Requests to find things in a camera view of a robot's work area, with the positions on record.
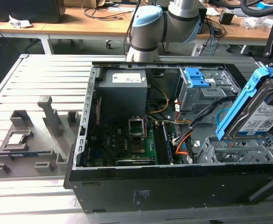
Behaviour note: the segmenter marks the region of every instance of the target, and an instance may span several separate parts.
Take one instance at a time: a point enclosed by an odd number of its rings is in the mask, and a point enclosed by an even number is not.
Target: circuit board
[[[146,137],[129,136],[128,125],[103,126],[88,137],[84,163],[88,167],[158,165],[153,132],[154,125],[146,127]],[[168,139],[175,136],[175,128],[167,126]]]

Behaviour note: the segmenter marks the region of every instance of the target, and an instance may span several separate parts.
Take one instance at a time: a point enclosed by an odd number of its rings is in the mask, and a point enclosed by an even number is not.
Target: metal slatted surface
[[[13,110],[25,109],[29,116],[44,117],[37,106],[40,96],[50,95],[60,115],[83,108],[91,61],[123,61],[122,56],[29,55],[21,56],[0,86],[0,145],[11,126]],[[251,58],[161,57],[166,62],[235,63],[249,77],[259,66]],[[43,180],[22,178],[0,180],[0,223],[173,223],[210,220],[211,217],[237,218],[246,211],[270,217],[273,203],[227,208],[125,212],[85,215],[72,190],[63,188],[63,176]],[[200,217],[188,220],[189,217]]]

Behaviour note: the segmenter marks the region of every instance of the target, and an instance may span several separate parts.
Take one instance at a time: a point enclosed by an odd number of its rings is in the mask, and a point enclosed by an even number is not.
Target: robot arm
[[[159,42],[189,42],[199,30],[197,0],[175,0],[167,12],[157,6],[137,10],[131,29],[127,61],[159,61]]]

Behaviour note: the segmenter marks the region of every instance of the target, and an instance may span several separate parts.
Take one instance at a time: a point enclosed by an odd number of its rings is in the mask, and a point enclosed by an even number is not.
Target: wooden desk
[[[107,16],[117,12],[100,12],[95,16]],[[39,38],[42,41],[46,54],[53,54],[50,39],[78,39],[82,40],[124,40],[131,14],[121,16],[120,21],[99,21],[85,16],[81,8],[67,8],[64,17],[59,24],[33,23],[32,28],[15,29],[6,22],[0,22],[0,32],[5,37]],[[211,16],[212,20],[218,22],[219,16]],[[245,29],[239,26],[242,18],[234,17],[231,25],[224,25],[227,35],[220,39],[220,44],[235,45],[266,45],[270,34],[270,28]],[[197,55],[199,48],[209,38],[208,27],[203,27],[203,33],[197,35],[193,55]]]
[[[18,37],[18,38],[39,38],[42,41],[45,52],[53,52],[49,39],[42,34],[42,29],[46,23],[32,23],[33,26],[29,28],[16,29],[8,22],[0,22],[0,33],[4,37]]]
[[[94,16],[103,17],[117,14],[117,12],[95,13]],[[84,15],[81,8],[67,8],[66,13],[58,24],[46,24],[42,29],[44,34],[69,34],[69,35],[108,35],[123,36],[126,35],[131,18],[131,13],[120,16],[119,21],[101,21],[89,18]]]

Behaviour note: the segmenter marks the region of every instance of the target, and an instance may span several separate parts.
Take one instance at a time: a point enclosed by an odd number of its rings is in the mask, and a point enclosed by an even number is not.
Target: blue cable
[[[218,126],[220,124],[220,121],[219,121],[219,116],[220,114],[223,112],[223,111],[228,111],[229,109],[223,109],[221,110],[220,112],[218,112],[218,114],[216,115],[216,125]]]
[[[214,42],[214,35],[212,37],[212,42],[211,42],[211,51],[210,51],[210,57],[211,57],[211,54],[212,54],[212,49],[213,49],[213,42]]]

